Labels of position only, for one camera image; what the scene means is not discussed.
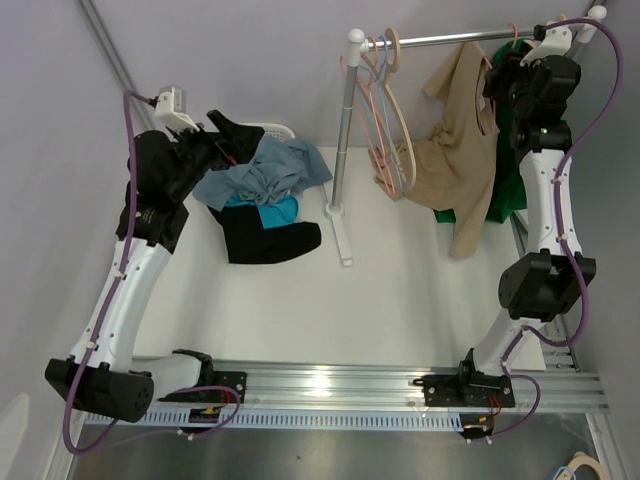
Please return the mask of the grey blue t shirt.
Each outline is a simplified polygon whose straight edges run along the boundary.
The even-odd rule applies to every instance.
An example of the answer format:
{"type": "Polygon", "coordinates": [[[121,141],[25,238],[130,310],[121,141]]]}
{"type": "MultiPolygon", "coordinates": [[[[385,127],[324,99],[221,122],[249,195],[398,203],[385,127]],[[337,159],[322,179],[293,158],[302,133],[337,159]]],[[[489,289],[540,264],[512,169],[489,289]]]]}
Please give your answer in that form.
{"type": "Polygon", "coordinates": [[[265,135],[248,163],[208,171],[192,195],[220,211],[233,197],[257,205],[273,204],[288,193],[300,193],[331,179],[332,173],[315,145],[297,138],[282,142],[265,135]]]}

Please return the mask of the teal t shirt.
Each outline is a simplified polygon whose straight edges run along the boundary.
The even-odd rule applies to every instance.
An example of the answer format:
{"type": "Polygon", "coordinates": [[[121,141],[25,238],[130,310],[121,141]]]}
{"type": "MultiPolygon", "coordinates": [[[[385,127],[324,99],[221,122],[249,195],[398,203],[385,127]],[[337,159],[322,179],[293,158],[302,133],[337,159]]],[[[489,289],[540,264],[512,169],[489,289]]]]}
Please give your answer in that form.
{"type": "Polygon", "coordinates": [[[299,213],[299,202],[290,193],[275,203],[257,204],[255,201],[242,200],[238,195],[232,196],[226,207],[255,207],[264,229],[280,228],[296,222],[299,213]]]}

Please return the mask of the black t shirt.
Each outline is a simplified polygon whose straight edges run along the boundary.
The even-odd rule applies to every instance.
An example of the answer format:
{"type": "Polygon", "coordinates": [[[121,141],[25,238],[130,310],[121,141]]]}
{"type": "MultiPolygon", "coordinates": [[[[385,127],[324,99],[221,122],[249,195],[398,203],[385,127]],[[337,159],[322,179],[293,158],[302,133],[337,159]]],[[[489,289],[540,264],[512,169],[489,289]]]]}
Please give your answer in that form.
{"type": "Polygon", "coordinates": [[[270,265],[293,260],[321,245],[318,224],[297,222],[266,229],[256,206],[208,210],[222,227],[230,264],[270,265]]]}

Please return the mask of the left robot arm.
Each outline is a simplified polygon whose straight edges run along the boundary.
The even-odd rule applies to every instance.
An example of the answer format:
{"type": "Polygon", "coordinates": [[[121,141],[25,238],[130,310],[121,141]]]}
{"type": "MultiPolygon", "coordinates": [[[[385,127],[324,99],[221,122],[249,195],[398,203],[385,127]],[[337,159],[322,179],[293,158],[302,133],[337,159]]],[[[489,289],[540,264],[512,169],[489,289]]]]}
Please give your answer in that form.
{"type": "Polygon", "coordinates": [[[136,362],[133,348],[160,274],[176,250],[189,212],[186,198],[208,173],[247,164],[265,131],[207,114],[215,131],[197,125],[148,130],[130,139],[131,178],[116,230],[109,278],[80,340],[64,359],[51,359],[45,378],[71,407],[135,423],[156,400],[176,391],[209,398],[215,376],[208,356],[176,350],[136,362]]]}

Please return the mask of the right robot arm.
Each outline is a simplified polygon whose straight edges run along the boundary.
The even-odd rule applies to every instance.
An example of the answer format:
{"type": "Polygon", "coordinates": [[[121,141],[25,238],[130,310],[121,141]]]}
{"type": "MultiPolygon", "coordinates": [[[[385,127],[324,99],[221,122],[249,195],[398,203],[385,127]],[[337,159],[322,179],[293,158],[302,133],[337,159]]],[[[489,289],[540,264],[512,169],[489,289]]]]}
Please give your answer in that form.
{"type": "Polygon", "coordinates": [[[580,78],[580,66],[561,54],[531,59],[513,49],[486,74],[484,96],[513,113],[510,143],[527,197],[527,247],[501,275],[499,315],[456,373],[414,380],[428,407],[514,407],[509,368],[520,348],[528,341],[554,345],[545,325],[587,301],[596,262],[584,256],[573,225],[573,141],[563,119],[580,78]]]}

